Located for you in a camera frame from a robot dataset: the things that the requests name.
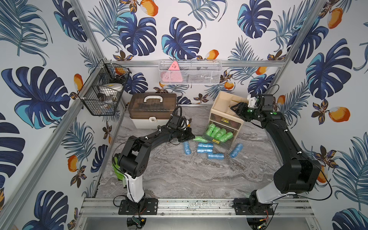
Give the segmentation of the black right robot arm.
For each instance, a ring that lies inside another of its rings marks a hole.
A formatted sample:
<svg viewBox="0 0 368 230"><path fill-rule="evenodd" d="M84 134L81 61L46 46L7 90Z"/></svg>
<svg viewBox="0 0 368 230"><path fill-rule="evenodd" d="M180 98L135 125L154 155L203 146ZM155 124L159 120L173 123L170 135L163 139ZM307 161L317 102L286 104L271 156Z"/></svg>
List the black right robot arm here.
<svg viewBox="0 0 368 230"><path fill-rule="evenodd" d="M248 102L231 106L242 120L260 122L260 127L270 135L281 155L281 167L274 173L273 181L251 193L244 202L253 215L266 213L271 204L283 197L312 191L320 173L320 166L299 146L281 112L276 112L271 94L248 96Z"/></svg>

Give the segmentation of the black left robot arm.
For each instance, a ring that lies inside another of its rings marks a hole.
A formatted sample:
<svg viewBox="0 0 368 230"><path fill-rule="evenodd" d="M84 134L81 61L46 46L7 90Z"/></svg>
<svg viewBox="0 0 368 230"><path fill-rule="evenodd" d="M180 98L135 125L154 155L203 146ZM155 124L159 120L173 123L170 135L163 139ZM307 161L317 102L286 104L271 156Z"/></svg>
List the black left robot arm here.
<svg viewBox="0 0 368 230"><path fill-rule="evenodd" d="M157 130L142 137L128 138L118 155L118 165L127 183L126 202L129 208L142 213L145 205L143 174L148 166L150 153L161 144L177 139L186 142L195 138L189 122L184 116L171 115L171 118Z"/></svg>

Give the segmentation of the pink triangle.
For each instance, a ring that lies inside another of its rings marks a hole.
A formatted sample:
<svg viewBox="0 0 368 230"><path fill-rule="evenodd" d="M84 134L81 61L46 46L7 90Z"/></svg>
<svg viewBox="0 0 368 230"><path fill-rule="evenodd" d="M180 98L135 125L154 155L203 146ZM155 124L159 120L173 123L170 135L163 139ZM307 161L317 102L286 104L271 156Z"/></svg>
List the pink triangle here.
<svg viewBox="0 0 368 230"><path fill-rule="evenodd" d="M182 73L179 68L179 63L174 61L167 71L163 71L162 81L165 83L181 83L183 82Z"/></svg>

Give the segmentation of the beige drawer organizer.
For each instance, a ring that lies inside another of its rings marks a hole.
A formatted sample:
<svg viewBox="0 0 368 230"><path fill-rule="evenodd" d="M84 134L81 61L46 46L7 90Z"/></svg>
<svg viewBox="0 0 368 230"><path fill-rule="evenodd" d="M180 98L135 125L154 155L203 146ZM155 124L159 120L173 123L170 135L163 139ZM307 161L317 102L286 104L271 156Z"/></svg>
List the beige drawer organizer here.
<svg viewBox="0 0 368 230"><path fill-rule="evenodd" d="M237 138L244 121L231 110L231 107L241 102L247 103L248 99L221 91L212 105L209 121L234 131L234 138Z"/></svg>

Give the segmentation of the green work glove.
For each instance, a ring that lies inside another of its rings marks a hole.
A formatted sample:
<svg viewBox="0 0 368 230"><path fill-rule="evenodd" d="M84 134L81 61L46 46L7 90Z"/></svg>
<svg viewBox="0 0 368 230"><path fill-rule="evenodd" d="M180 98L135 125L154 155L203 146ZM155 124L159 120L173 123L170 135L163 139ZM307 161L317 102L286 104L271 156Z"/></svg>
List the green work glove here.
<svg viewBox="0 0 368 230"><path fill-rule="evenodd" d="M117 161L118 161L118 154L116 153L112 157L112 167L115 172L115 175L117 176L117 179L119 181L125 182L124 174L121 173L120 166L118 165Z"/></svg>

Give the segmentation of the brown lidded storage box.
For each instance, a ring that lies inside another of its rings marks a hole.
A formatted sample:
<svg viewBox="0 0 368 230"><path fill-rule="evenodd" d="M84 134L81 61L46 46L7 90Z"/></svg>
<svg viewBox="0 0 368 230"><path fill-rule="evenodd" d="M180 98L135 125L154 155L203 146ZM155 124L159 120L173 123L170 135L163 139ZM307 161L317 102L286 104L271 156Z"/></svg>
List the brown lidded storage box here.
<svg viewBox="0 0 368 230"><path fill-rule="evenodd" d="M138 129L163 126L177 107L176 94L134 94L128 106L129 117Z"/></svg>

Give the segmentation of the clear wall tray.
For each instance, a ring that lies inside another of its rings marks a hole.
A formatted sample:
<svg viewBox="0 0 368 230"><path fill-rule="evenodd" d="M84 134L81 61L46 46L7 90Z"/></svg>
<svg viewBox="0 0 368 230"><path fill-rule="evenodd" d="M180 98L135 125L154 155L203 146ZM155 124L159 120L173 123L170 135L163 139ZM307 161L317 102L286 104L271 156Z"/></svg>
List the clear wall tray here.
<svg viewBox="0 0 368 230"><path fill-rule="evenodd" d="M162 81L163 71L167 71L174 61L179 63L183 82L165 83ZM219 60L161 60L158 64L158 70L163 84L214 85L220 82L222 63Z"/></svg>

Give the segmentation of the clear bottom drawer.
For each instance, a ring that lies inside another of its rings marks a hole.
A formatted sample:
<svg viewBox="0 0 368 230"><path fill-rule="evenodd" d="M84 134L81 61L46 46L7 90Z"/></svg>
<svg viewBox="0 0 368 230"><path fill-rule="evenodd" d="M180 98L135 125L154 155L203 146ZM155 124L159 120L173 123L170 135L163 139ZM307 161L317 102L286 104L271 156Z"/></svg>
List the clear bottom drawer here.
<svg viewBox="0 0 368 230"><path fill-rule="evenodd" d="M229 150L237 135L238 131L236 129L210 121L202 137L212 144Z"/></svg>

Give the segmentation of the green roll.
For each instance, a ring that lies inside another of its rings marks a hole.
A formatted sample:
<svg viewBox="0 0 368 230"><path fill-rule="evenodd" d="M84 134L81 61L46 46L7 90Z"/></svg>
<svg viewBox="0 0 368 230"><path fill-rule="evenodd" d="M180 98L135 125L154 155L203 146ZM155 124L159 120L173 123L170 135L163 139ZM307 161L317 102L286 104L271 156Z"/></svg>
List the green roll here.
<svg viewBox="0 0 368 230"><path fill-rule="evenodd" d="M216 126L210 136L214 138L217 135L217 133L220 132L220 130L221 128Z"/></svg>
<svg viewBox="0 0 368 230"><path fill-rule="evenodd" d="M223 136L220 137L220 142L227 142L228 140L230 140L231 138L233 138L233 133L228 132L226 134L224 134Z"/></svg>
<svg viewBox="0 0 368 230"><path fill-rule="evenodd" d="M209 124L208 129L206 131L206 135L207 136L211 136L211 134L213 133L214 129L216 128L215 124Z"/></svg>
<svg viewBox="0 0 368 230"><path fill-rule="evenodd" d="M220 130L220 132L219 133L217 133L217 135L214 137L215 139L217 139L217 140L220 140L221 139L221 137L223 136L223 135L225 135L227 133L227 130L226 129L224 129L224 128L222 128L221 130Z"/></svg>
<svg viewBox="0 0 368 230"><path fill-rule="evenodd" d="M196 142L200 142L200 143L208 143L208 141L206 139L204 139L203 137L201 136L196 136L193 141L196 141Z"/></svg>

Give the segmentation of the white tape roll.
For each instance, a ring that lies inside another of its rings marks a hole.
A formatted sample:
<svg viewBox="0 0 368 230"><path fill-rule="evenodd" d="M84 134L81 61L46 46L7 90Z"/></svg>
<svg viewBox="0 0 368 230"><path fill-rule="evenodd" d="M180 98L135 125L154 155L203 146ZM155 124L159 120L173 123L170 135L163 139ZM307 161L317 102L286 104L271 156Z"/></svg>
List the white tape roll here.
<svg viewBox="0 0 368 230"><path fill-rule="evenodd" d="M106 95L117 94L123 90L123 85L120 83L109 83L99 86L99 92Z"/></svg>

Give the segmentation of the blue roll top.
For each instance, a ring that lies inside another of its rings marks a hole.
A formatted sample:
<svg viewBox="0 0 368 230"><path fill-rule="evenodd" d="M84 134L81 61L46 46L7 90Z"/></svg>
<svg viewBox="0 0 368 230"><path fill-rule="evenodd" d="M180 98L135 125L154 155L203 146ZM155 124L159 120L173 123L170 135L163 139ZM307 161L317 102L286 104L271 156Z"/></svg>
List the blue roll top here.
<svg viewBox="0 0 368 230"><path fill-rule="evenodd" d="M212 149L214 148L214 145L212 143L198 143L198 147Z"/></svg>

